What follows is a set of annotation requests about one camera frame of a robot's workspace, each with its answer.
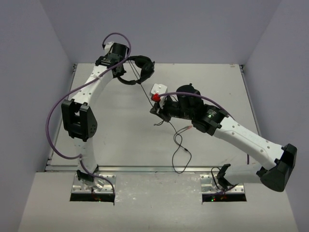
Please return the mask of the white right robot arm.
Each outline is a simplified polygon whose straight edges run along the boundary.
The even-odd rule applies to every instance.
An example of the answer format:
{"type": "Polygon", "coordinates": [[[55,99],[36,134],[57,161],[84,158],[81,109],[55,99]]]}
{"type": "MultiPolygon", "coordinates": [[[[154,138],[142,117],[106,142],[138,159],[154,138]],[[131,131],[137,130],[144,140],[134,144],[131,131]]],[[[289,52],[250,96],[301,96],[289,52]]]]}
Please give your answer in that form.
{"type": "Polygon", "coordinates": [[[294,145],[282,146],[250,131],[215,101],[202,96],[192,84],[181,86],[175,92],[168,92],[163,84],[154,84],[150,93],[154,101],[151,114],[164,122],[170,122],[173,117],[190,120],[198,131],[233,145],[256,161],[220,167],[214,184],[221,193],[243,183],[263,184],[276,192],[285,190],[295,167],[294,145]]]}

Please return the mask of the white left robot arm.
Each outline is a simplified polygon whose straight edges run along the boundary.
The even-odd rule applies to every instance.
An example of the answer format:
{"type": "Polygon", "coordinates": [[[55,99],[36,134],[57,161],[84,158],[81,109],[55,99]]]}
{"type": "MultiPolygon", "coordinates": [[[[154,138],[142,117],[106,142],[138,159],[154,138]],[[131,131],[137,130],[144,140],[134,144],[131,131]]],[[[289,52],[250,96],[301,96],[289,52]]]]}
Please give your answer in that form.
{"type": "Polygon", "coordinates": [[[155,71],[155,62],[149,57],[138,55],[130,56],[128,46],[110,42],[103,46],[105,55],[100,56],[93,67],[86,86],[80,89],[70,100],[61,104],[64,129],[74,140],[77,153],[79,181],[93,187],[98,180],[95,174],[98,164],[93,149],[93,136],[98,129],[98,123],[91,107],[95,104],[107,84],[117,78],[125,85],[141,84],[152,76],[155,71]],[[141,69],[138,80],[127,81],[122,79],[126,73],[123,63],[135,62],[141,69]]]}

